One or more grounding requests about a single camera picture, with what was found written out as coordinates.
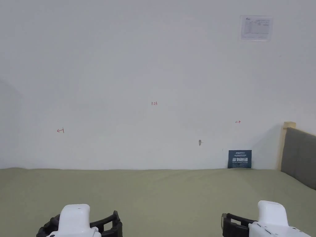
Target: gray upholstered headboard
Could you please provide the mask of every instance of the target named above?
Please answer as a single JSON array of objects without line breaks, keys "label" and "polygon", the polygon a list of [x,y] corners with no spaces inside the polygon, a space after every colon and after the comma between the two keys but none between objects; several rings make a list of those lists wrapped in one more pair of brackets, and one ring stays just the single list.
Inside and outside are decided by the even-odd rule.
[{"label": "gray upholstered headboard", "polygon": [[284,123],[280,170],[316,190],[316,136],[295,127],[293,122]]}]

